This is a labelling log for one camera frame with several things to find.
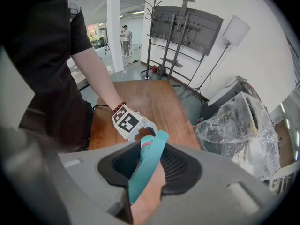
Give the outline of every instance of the brown tabletop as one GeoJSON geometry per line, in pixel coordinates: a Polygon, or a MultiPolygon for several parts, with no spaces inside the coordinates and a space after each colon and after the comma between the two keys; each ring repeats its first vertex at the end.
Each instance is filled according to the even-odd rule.
{"type": "MultiPolygon", "coordinates": [[[[131,109],[140,111],[158,130],[169,134],[170,143],[199,149],[192,125],[169,81],[124,81],[113,83],[122,101],[131,109]]],[[[106,104],[98,99],[97,104],[106,104]]],[[[98,149],[126,140],[113,126],[111,109],[95,109],[90,133],[89,149],[98,149]]]]}

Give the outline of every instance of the teal strap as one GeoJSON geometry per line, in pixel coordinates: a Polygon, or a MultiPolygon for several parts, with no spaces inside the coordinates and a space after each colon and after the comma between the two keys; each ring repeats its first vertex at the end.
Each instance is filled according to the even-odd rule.
{"type": "Polygon", "coordinates": [[[145,136],[141,139],[141,146],[152,141],[151,146],[141,150],[141,162],[128,185],[129,202],[135,203],[150,181],[163,154],[165,143],[169,135],[164,131],[158,131],[155,137],[145,136]]]}

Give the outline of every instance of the forearm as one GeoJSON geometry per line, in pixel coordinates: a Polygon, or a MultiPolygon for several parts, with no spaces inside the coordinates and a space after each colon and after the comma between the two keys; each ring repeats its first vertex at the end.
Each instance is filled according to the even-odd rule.
{"type": "Polygon", "coordinates": [[[97,55],[94,48],[72,55],[72,58],[92,89],[112,110],[115,109],[122,100],[113,86],[104,62],[97,55]]]}

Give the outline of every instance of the person in black shirt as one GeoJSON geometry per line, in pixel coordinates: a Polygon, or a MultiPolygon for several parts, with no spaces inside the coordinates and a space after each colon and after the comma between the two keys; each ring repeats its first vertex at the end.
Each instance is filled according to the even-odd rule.
{"type": "Polygon", "coordinates": [[[58,139],[68,151],[82,147],[90,135],[93,111],[71,76],[68,58],[112,110],[122,102],[90,43],[83,13],[80,9],[70,20],[68,0],[16,1],[20,9],[6,10],[1,40],[35,92],[20,127],[58,139]]]}

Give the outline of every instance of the plastic-wrapped box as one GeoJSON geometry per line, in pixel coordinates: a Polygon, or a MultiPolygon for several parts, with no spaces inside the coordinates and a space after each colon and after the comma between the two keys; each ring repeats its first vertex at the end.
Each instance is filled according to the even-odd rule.
{"type": "Polygon", "coordinates": [[[265,107],[240,92],[195,127],[203,150],[230,158],[261,180],[279,168],[278,138],[265,107]]]}

